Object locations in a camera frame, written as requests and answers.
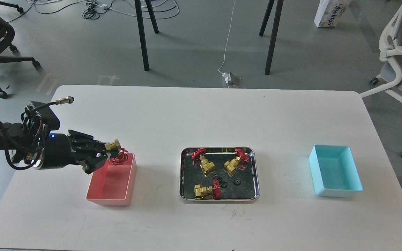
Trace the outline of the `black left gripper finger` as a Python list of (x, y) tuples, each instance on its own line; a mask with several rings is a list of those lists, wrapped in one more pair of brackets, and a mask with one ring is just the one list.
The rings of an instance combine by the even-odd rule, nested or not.
[(95, 172), (105, 165), (111, 159), (114, 159), (118, 154), (103, 154), (101, 156), (91, 156), (88, 158), (88, 174)]
[(118, 154), (119, 153), (119, 141), (118, 139), (113, 140), (112, 142), (101, 142), (94, 140), (93, 141), (93, 151), (95, 153), (105, 154)]

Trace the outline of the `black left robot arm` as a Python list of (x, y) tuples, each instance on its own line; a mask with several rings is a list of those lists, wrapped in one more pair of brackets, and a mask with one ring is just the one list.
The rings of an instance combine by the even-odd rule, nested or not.
[(106, 162), (122, 164), (128, 151), (118, 140), (104, 143), (93, 136), (75, 130), (67, 135), (54, 133), (60, 121), (51, 105), (71, 104), (71, 96), (50, 103), (32, 101), (21, 114), (21, 123), (3, 123), (0, 120), (0, 150), (10, 167), (15, 170), (59, 169), (66, 165), (81, 165), (91, 174)]

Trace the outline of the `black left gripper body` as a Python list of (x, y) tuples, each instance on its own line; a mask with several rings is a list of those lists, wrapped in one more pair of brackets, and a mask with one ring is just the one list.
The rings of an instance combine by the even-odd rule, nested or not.
[(63, 168), (68, 164), (81, 165), (91, 174), (101, 168), (101, 144), (94, 137), (69, 130), (68, 135), (50, 133), (35, 170)]

